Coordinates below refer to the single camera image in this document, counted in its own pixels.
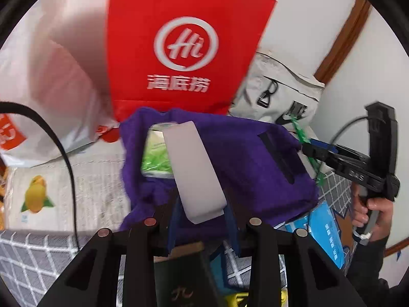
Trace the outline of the black right sleeve forearm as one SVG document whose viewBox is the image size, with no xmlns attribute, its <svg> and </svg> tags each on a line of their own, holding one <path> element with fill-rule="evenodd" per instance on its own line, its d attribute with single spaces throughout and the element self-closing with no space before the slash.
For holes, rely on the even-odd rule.
<svg viewBox="0 0 409 307">
<path fill-rule="evenodd" d="M 358 245 L 347 272 L 347 279 L 366 306 L 393 306 L 396 303 L 397 296 L 388 282 L 379 278 L 387 241 L 388 236 Z"/>
</svg>

